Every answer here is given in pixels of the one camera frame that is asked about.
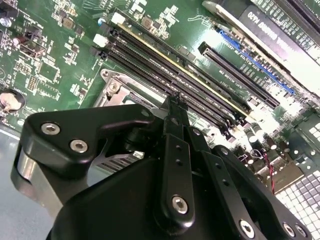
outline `chip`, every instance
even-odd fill
[[[65,17],[62,21],[62,25],[67,29],[72,29],[75,24],[74,21],[72,21],[70,18]]]
[[[72,47],[71,47],[71,51],[72,51],[72,52],[77,53],[78,50],[79,50],[79,47],[78,47],[78,46],[72,45]]]
[[[84,32],[84,28],[80,25],[77,25],[74,31],[77,35],[81,35]]]
[[[154,26],[156,29],[159,29],[159,28],[161,27],[161,24],[158,23],[157,21],[155,21],[155,22],[153,23],[153,26]]]
[[[146,29],[150,29],[154,21],[152,21],[149,17],[145,16],[141,20],[141,25],[144,26]]]
[[[67,17],[67,14],[62,10],[59,11],[59,15],[63,18]]]

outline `electrolytic capacitor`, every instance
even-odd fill
[[[10,28],[12,26],[12,21],[8,17],[0,18],[0,24],[6,28]]]
[[[270,149],[272,149],[272,150],[277,149],[277,144],[275,143],[275,141],[270,136],[267,136],[265,138],[265,141],[269,145]]]
[[[279,142],[279,147],[285,153],[289,153],[290,152],[290,148],[289,148],[288,144],[285,141]]]
[[[254,134],[253,131],[246,132],[246,136],[250,143],[254,143],[258,140],[257,136]]]
[[[262,136],[264,134],[264,131],[259,125],[256,125],[253,127],[253,131],[255,132],[255,135]]]
[[[12,43],[13,45],[15,45],[16,47],[19,46],[20,44],[23,44],[27,41],[28,39],[26,39],[24,36],[17,36],[17,37],[14,37],[12,39]]]

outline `integrated circuit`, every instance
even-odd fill
[[[77,45],[72,45],[71,46],[71,51],[74,53],[77,53],[79,51],[79,47]]]
[[[84,28],[82,27],[82,26],[80,26],[80,25],[77,25],[76,27],[75,27],[75,33],[77,34],[77,35],[79,35],[79,36],[81,36],[82,35],[82,33],[84,32]]]
[[[155,27],[156,29],[159,29],[161,27],[161,24],[157,21],[155,21],[153,24],[153,27]]]
[[[154,23],[154,21],[152,21],[152,19],[147,16],[145,16],[141,20],[141,25],[144,26],[148,30],[152,27],[153,23]]]
[[[62,21],[62,25],[67,29],[72,29],[75,26],[75,23],[72,19],[65,17]]]

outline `screw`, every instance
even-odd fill
[[[106,70],[104,70],[104,71],[102,72],[102,76],[104,76],[104,77],[106,78],[106,77],[109,76],[109,73],[108,73]]]
[[[283,223],[283,227],[286,230],[286,232],[289,234],[290,237],[295,237],[296,234],[294,232],[294,230],[292,229],[292,227],[290,227],[287,223]]]
[[[253,239],[255,237],[255,231],[247,221],[241,220],[239,225],[248,238]]]
[[[186,214],[188,211],[187,202],[180,196],[174,196],[172,198],[172,206],[180,214]]]
[[[200,134],[201,134],[200,131],[196,128],[193,129],[193,132],[198,136],[200,136]]]
[[[82,141],[80,139],[75,139],[70,142],[70,148],[73,151],[75,151],[79,154],[82,154],[88,150],[88,145],[86,144],[85,141]]]
[[[47,135],[57,135],[58,133],[60,133],[60,127],[52,122],[42,124],[41,130],[44,134]]]
[[[171,118],[171,122],[173,122],[175,125],[179,125],[178,120],[174,117]]]
[[[225,148],[221,148],[221,152],[224,154],[224,155],[228,155],[228,151],[225,149]]]
[[[118,84],[116,84],[115,82],[112,82],[112,83],[109,85],[109,89],[110,89],[113,93],[115,93],[116,91],[118,91],[119,86],[118,86]]]
[[[304,236],[305,238],[308,236],[307,235],[307,233],[306,233],[306,231],[302,228],[302,227],[300,227],[299,225],[295,225],[295,228],[298,230],[298,232],[302,235],[302,236]]]
[[[141,111],[141,113],[142,113],[143,116],[146,116],[146,117],[149,117],[149,116],[150,116],[149,113],[148,113],[145,109],[143,109],[143,110]]]

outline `capacitor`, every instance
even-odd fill
[[[268,144],[268,146],[270,147],[270,149],[272,149],[272,150],[277,149],[277,144],[275,143],[275,141],[270,136],[267,136],[265,138],[265,141]]]
[[[257,135],[257,136],[262,136],[264,134],[264,131],[262,130],[262,128],[259,125],[255,125],[253,127],[253,131],[255,132],[255,135]]]
[[[0,93],[0,108],[8,113],[18,111],[25,105],[25,97],[16,90],[8,89]]]
[[[12,39],[12,43],[13,45],[15,45],[16,47],[19,46],[20,44],[23,44],[27,41],[28,39],[26,39],[24,36],[17,36],[17,37],[14,37]]]
[[[254,143],[258,140],[257,136],[254,134],[253,131],[246,132],[246,136],[250,143]]]
[[[279,142],[279,147],[285,153],[289,153],[290,152],[290,148],[289,148],[288,144],[285,141]]]
[[[12,21],[8,17],[0,18],[0,24],[6,28],[10,28],[12,26]]]

